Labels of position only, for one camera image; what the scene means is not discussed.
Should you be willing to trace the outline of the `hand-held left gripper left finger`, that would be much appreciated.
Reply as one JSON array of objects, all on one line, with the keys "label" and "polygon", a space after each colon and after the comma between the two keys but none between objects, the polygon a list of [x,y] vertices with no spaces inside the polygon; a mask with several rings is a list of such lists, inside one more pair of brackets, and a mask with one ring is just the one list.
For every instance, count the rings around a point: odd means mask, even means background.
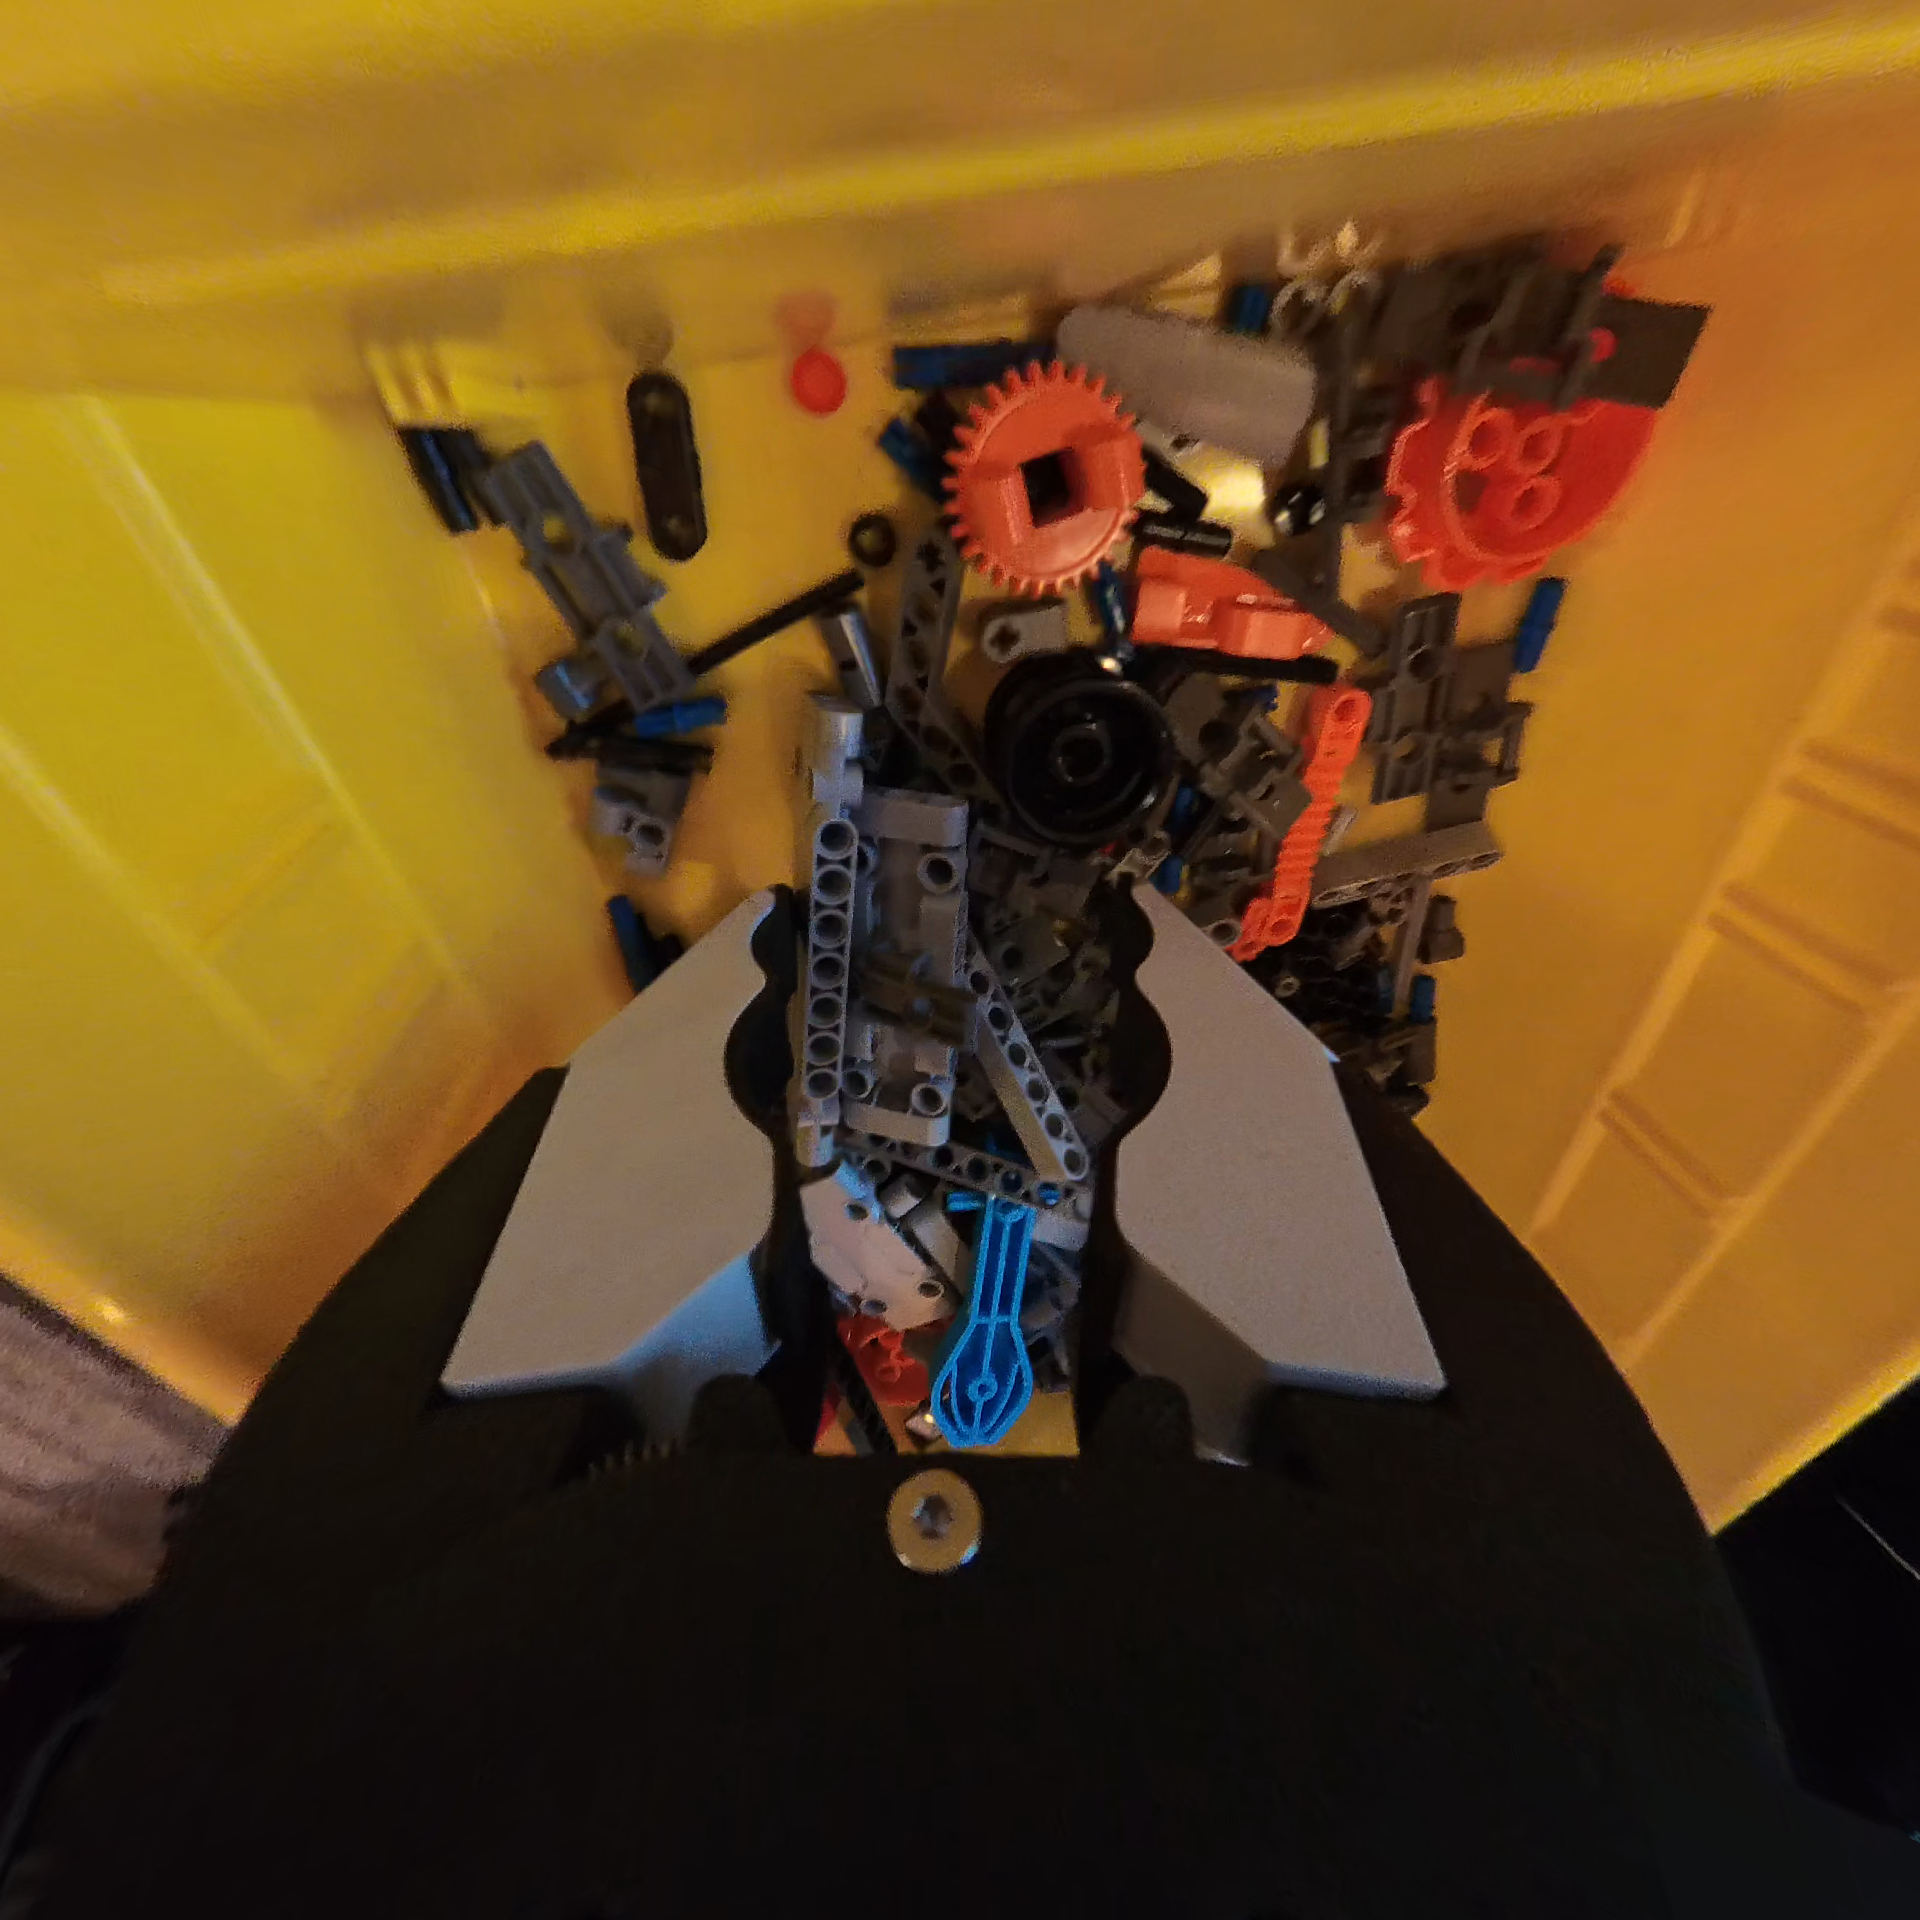
[{"label": "hand-held left gripper left finger", "polygon": [[584,1387],[665,1446],[708,1382],[741,1376],[811,1447],[823,1293],[784,1122],[796,982],[781,884],[573,1052],[447,1353],[449,1396]]}]

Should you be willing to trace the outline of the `orange connector block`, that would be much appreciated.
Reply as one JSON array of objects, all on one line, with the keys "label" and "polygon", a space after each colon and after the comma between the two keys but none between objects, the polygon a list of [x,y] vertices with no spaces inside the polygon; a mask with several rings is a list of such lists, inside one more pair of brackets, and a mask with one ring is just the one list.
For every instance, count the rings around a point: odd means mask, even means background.
[{"label": "orange connector block", "polygon": [[1144,543],[1131,573],[1131,636],[1228,660],[1309,660],[1333,630],[1256,571],[1228,559]]}]

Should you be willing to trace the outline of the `orange curved holed liftarm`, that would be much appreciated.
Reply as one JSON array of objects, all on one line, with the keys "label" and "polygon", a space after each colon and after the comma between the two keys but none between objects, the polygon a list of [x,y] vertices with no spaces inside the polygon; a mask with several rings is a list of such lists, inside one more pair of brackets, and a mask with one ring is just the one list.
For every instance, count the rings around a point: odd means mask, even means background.
[{"label": "orange curved holed liftarm", "polygon": [[1356,683],[1317,685],[1305,697],[1295,740],[1307,804],[1278,841],[1267,886],[1242,911],[1238,936],[1226,947],[1234,962],[1250,964],[1299,936],[1311,909],[1333,813],[1371,731],[1372,714],[1372,696]]}]

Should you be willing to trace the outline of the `orange spur gear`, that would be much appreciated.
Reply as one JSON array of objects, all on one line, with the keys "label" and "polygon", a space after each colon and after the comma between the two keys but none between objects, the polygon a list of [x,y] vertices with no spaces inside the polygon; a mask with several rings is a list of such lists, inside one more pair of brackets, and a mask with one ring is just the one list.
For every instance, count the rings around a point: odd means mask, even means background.
[{"label": "orange spur gear", "polygon": [[1026,363],[970,406],[942,487],[950,538],[974,571],[1011,595],[1063,595],[1092,577],[1138,518],[1138,419],[1087,365]]}]

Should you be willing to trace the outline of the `pile of building parts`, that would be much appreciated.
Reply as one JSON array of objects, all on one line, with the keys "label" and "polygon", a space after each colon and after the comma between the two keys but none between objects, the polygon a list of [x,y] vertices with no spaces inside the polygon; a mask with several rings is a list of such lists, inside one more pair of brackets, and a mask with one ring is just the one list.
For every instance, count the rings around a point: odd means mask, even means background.
[{"label": "pile of building parts", "polygon": [[[489,441],[463,419],[396,425],[416,485],[450,534],[498,534],[563,626],[534,680],[550,714],[544,757],[589,774],[589,832],[637,878],[665,878],[700,779],[714,771],[729,700],[716,680],[768,641],[813,627],[829,682],[791,724],[791,860],[796,983],[787,1006],[784,1142],[799,1178],[804,1251],[823,1293],[825,1422],[897,1428],[949,1447],[932,1374],[960,1318],[987,1197],[1037,1213],[1022,1331],[1030,1404],[1074,1390],[1101,1151],[1122,1103],[1112,1073],[1118,1011],[1103,899],[1146,884],[1322,1042],[1338,1070],[1419,1114],[1436,1073],[1436,970],[1462,949],[1453,880],[1502,855],[1486,826],[1524,771],[1542,654],[1569,581],[1556,564],[1620,507],[1708,336],[1713,307],[1661,297],[1620,247],[1579,254],[1522,236],[1477,249],[1378,259],[1348,233],[1285,255],[1278,271],[1222,288],[1215,316],[1167,296],[1044,299],[1011,336],[911,340],[891,349],[907,406],[878,447],[922,511],[869,509],[847,526],[848,566],[699,649],[661,624],[665,581],[631,526],[603,515],[556,451]],[[1281,467],[1170,433],[1134,411],[1146,494],[1084,584],[1051,595],[992,585],[949,532],[949,450],[972,403],[1006,371],[1065,362],[1057,324],[1082,303],[1180,316],[1307,349],[1312,418]],[[1389,454],[1412,389],[1440,376],[1567,408],[1612,400],[1661,409],[1612,514],[1542,571],[1436,592],[1384,542]],[[1140,646],[1132,573],[1144,545],[1256,571],[1319,618],[1320,656],[1234,660]],[[988,702],[1020,660],[1087,649],[1164,708],[1179,755],[1158,819],[1088,852],[1017,828],[984,757]],[[1307,804],[1295,727],[1314,687],[1371,693],[1365,742],[1343,781],[1299,933],[1250,964],[1228,947]],[[791,1094],[800,982],[808,702],[840,696],[867,716],[871,785],[969,804],[962,985],[976,993],[950,1138],[921,1150],[843,1133],[802,1164]],[[1029,1412],[1006,1440],[1020,1434]]]}]

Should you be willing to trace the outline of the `teal plastic tool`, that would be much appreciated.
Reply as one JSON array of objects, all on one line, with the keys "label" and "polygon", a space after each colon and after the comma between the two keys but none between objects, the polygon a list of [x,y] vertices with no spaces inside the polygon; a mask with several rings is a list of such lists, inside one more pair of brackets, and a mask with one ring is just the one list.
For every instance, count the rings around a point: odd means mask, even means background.
[{"label": "teal plastic tool", "polygon": [[981,1203],[970,1292],[930,1376],[930,1417],[953,1450],[1006,1440],[1035,1397],[1024,1308],[1037,1218],[1035,1207],[1011,1197]]}]

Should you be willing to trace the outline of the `large orange toothed sprocket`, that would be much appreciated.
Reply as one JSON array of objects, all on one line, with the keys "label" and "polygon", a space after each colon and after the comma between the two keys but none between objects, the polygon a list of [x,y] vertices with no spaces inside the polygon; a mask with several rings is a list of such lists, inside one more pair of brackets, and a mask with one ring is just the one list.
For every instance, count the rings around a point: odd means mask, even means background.
[{"label": "large orange toothed sprocket", "polygon": [[1436,594],[1519,584],[1612,515],[1661,421],[1625,400],[1553,406],[1427,376],[1389,451],[1386,549]]}]

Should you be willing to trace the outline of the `black oval link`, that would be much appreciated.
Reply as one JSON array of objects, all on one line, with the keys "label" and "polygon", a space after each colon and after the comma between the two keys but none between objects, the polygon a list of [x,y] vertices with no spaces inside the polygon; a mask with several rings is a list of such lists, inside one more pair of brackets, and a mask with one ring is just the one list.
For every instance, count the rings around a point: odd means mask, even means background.
[{"label": "black oval link", "polygon": [[663,559],[687,564],[708,543],[705,467],[692,400],[665,370],[628,382],[637,490],[647,538]]}]

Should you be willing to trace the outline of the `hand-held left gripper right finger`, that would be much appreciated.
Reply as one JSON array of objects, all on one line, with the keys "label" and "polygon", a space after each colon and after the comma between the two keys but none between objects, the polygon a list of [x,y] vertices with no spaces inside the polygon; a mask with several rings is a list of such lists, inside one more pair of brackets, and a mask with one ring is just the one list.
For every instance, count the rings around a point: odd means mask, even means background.
[{"label": "hand-held left gripper right finger", "polygon": [[1146,881],[1103,899],[1117,1131],[1101,1151],[1077,1441],[1143,1424],[1245,1467],[1281,1394],[1428,1408],[1449,1376],[1329,1048]]}]

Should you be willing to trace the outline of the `long light grey frame beam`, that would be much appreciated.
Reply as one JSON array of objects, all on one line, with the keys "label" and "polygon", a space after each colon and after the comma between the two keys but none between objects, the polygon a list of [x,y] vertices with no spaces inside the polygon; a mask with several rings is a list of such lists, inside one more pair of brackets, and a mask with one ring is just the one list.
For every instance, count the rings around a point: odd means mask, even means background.
[{"label": "long light grey frame beam", "polygon": [[871,784],[864,745],[861,708],[811,696],[788,1094],[811,1167],[836,1157],[840,1135],[947,1145],[981,1016],[962,983],[970,807],[942,790]]}]

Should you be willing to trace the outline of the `yellow plastic bin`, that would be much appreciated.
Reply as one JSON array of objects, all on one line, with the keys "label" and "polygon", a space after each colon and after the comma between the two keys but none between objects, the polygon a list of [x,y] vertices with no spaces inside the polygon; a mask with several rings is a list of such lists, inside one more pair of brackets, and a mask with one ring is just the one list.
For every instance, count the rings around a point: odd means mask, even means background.
[{"label": "yellow plastic bin", "polygon": [[672,362],[700,646],[900,497],[899,340],[1531,231],[1713,316],[1424,1123],[1733,1521],[1916,1378],[1916,4],[4,4],[4,1271],[234,1417],[617,1006],[561,624],[398,419],[633,515]]}]

